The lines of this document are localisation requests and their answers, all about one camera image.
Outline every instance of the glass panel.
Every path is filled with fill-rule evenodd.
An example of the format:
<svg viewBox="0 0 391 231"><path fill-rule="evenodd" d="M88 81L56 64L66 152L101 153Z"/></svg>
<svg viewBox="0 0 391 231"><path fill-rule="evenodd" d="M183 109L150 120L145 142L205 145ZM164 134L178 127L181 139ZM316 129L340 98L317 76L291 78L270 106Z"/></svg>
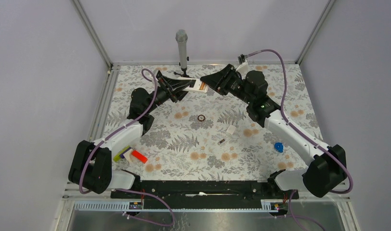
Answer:
<svg viewBox="0 0 391 231"><path fill-rule="evenodd" d="M326 230L344 230L339 209L332 202L303 202L293 203L294 214L308 216L320 222ZM176 223L173 227L161 227L134 219L127 220L120 212L74 211L68 231L239 231L239 230L300 230L293 218L265 219L269 213L251 212L175 212ZM141 212L138 217L160 223L169 223L171 216L168 212ZM299 219L308 230L320 228L306 220Z"/></svg>

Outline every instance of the floral tablecloth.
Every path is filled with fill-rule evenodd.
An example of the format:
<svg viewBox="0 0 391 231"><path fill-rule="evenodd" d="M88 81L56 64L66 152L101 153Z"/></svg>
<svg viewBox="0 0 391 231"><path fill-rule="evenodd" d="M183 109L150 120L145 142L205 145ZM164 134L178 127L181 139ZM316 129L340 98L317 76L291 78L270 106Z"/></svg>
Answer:
<svg viewBox="0 0 391 231"><path fill-rule="evenodd" d="M129 113L130 94L142 87L148 92L154 85L141 76L141 69L178 71L177 65L122 66L113 94L104 134L116 128ZM200 78L225 65L189 65L188 75ZM268 81L268 95L280 103L284 88L281 65L250 65L262 71ZM285 110L302 128L322 139L312 104L297 64L286 65L288 92ZM266 180L280 169L299 169L305 163L281 138L254 123L246 104L231 94L220 96L190 92L179 103L167 101L151 114L151 129L131 144L148 158L146 164L134 157L113 162L113 169L126 169L143 180ZM206 120L199 122L203 114ZM226 132L236 126L233 135ZM274 144L283 142L279 153Z"/></svg>

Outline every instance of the blue object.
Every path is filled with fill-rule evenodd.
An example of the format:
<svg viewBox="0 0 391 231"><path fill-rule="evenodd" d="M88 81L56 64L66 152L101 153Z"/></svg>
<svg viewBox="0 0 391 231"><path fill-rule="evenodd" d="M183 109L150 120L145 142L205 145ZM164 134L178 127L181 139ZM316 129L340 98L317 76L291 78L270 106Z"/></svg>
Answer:
<svg viewBox="0 0 391 231"><path fill-rule="evenodd" d="M282 143L275 143L275 149L278 151L278 152L280 152L280 153L282 153L283 151L284 151L284 145L282 144Z"/></svg>

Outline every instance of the white block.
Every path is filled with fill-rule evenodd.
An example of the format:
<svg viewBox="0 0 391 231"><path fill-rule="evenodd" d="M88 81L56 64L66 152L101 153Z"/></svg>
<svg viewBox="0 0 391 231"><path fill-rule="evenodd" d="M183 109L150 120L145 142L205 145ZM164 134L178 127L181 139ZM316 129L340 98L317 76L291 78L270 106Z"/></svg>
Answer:
<svg viewBox="0 0 391 231"><path fill-rule="evenodd" d="M232 135L234 133L235 129L236 129L236 127L234 125L230 125L227 129L227 132Z"/></svg>
<svg viewBox="0 0 391 231"><path fill-rule="evenodd" d="M239 72L241 74L241 77L242 79L245 79L245 76L247 75L247 73L250 71L251 69L249 68L249 65L248 65L248 61L245 60L244 63L240 64L236 71Z"/></svg>

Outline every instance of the white wall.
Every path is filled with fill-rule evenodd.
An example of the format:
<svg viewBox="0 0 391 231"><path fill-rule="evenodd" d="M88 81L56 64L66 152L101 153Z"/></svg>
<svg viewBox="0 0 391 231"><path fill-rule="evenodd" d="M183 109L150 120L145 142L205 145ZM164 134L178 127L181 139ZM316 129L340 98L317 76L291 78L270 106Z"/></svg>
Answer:
<svg viewBox="0 0 391 231"><path fill-rule="evenodd" d="M361 230L391 230L391 0L337 1L301 68L325 140L346 149Z"/></svg>
<svg viewBox="0 0 391 231"><path fill-rule="evenodd" d="M106 67L69 0L0 0L0 231L46 231Z"/></svg>
<svg viewBox="0 0 391 231"><path fill-rule="evenodd" d="M81 0L113 62L178 63L178 29L190 61L237 61L265 48L295 61L327 0ZM260 54L255 60L278 61Z"/></svg>

